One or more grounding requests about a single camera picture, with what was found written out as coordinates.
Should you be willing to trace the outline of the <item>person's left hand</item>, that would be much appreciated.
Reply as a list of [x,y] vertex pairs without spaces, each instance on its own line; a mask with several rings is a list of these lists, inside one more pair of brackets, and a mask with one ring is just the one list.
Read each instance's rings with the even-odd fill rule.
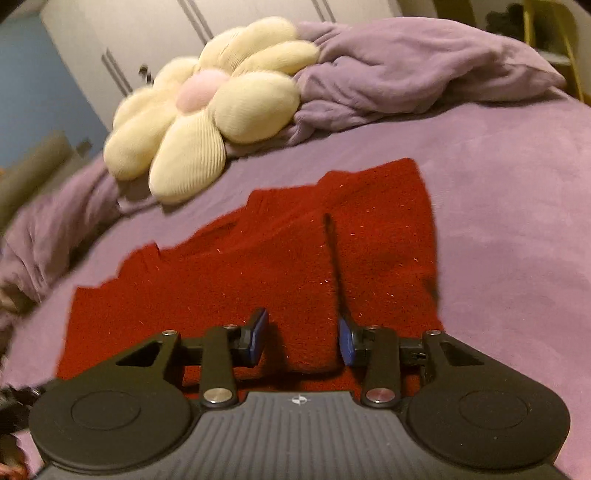
[[27,480],[28,468],[25,456],[13,435],[1,436],[1,478],[5,480]]

